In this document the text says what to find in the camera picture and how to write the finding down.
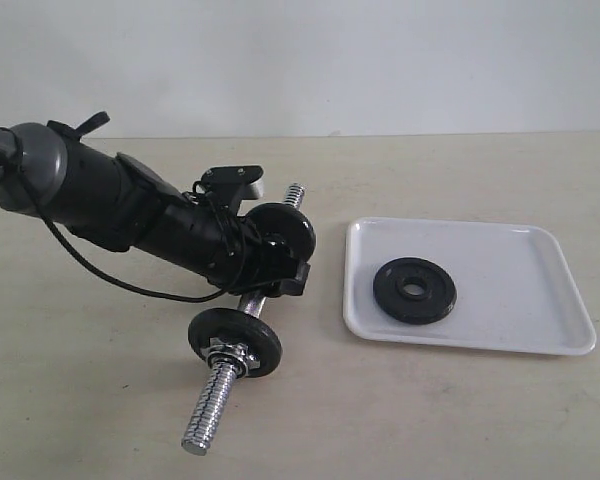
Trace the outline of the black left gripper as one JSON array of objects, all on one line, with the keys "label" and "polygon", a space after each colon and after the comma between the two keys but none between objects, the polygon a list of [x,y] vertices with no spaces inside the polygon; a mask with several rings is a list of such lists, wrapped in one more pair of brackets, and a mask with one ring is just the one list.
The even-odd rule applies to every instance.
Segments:
[{"label": "black left gripper", "polygon": [[144,235],[144,251],[207,279],[218,288],[249,290],[272,283],[268,296],[302,296],[311,265],[280,279],[276,249],[250,220],[204,205],[170,205]]}]

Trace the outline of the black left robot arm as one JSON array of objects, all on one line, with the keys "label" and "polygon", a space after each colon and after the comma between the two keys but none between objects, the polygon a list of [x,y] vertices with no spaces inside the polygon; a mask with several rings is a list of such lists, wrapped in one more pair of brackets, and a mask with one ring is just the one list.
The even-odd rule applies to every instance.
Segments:
[{"label": "black left robot arm", "polygon": [[262,167],[213,167],[181,191],[139,160],[83,142],[107,121],[98,113],[78,127],[0,127],[0,208],[64,227],[110,252],[139,249],[224,293],[304,292],[313,227],[290,205],[261,200]]}]

